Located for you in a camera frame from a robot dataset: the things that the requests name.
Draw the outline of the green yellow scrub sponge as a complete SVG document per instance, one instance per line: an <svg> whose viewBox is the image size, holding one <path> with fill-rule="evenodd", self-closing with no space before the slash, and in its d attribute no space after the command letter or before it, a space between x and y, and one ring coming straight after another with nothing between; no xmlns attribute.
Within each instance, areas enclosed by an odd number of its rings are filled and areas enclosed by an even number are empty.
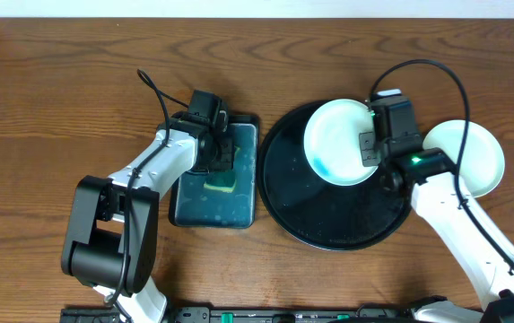
<svg viewBox="0 0 514 323"><path fill-rule="evenodd" d="M237 179L233 170L211 173L206 177L204 188L223 193L232 193Z"/></svg>

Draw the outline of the pale green plate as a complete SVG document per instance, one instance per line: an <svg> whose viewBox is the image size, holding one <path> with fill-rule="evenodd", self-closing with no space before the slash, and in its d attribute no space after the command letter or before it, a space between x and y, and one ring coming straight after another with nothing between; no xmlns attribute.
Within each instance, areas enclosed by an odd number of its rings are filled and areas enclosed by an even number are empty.
<svg viewBox="0 0 514 323"><path fill-rule="evenodd" d="M423 148L440 148L453 162L464 134L464 120L450 120L435 126L424 138ZM470 122L460 176L474 196L485 196L501 182L505 157L497 139L484 127Z"/></svg>
<svg viewBox="0 0 514 323"><path fill-rule="evenodd" d="M362 183L378 168L362 164L360 134L373 130L369 108L357 100L338 99L320 105L304 131L303 147L309 166L333 185Z"/></svg>

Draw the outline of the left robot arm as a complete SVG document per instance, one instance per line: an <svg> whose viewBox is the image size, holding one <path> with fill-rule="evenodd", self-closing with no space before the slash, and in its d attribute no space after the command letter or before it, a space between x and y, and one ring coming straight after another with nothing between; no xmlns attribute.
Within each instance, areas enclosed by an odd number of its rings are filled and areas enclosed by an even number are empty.
<svg viewBox="0 0 514 323"><path fill-rule="evenodd" d="M159 202L188 171L231 168L228 124L225 112L212 119L183 112L161 124L152 142L124 169L78 183L62 271L102 294L125 322L162 321L167 299L151 277Z"/></svg>

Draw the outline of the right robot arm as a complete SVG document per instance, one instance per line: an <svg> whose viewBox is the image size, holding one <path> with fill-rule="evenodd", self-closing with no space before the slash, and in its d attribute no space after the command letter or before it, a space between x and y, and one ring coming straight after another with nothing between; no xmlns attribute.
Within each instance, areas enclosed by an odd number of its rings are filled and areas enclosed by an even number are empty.
<svg viewBox="0 0 514 323"><path fill-rule="evenodd" d="M468 310L450 301L412 307L422 322L514 322L514 245L478 204L505 169L503 150L486 129L464 129L449 121L427 136L409 134L382 141L372 132L359 136L362 162L379 165L388 186L407 188L411 206L449 249L481 303Z"/></svg>

